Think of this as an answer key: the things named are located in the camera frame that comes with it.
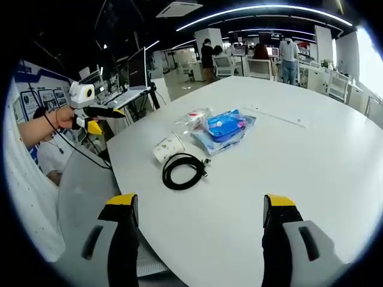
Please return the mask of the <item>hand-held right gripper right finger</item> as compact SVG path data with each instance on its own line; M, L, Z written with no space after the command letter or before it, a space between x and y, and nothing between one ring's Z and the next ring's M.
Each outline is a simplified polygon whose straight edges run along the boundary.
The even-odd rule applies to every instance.
M333 240L288 197L265 195L263 231L263 286L332 286L349 267Z

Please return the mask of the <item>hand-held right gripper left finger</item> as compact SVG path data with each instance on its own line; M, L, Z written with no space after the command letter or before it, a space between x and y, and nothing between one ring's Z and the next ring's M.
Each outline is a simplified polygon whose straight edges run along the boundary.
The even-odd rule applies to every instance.
M138 247L138 196L115 196L72 232L59 273L69 286L138 286Z

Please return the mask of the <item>person's left hand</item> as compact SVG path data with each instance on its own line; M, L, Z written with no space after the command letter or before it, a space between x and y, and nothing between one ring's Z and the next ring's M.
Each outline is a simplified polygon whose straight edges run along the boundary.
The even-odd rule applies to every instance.
M55 127L71 129L74 119L74 110L70 106L64 106L55 112Z

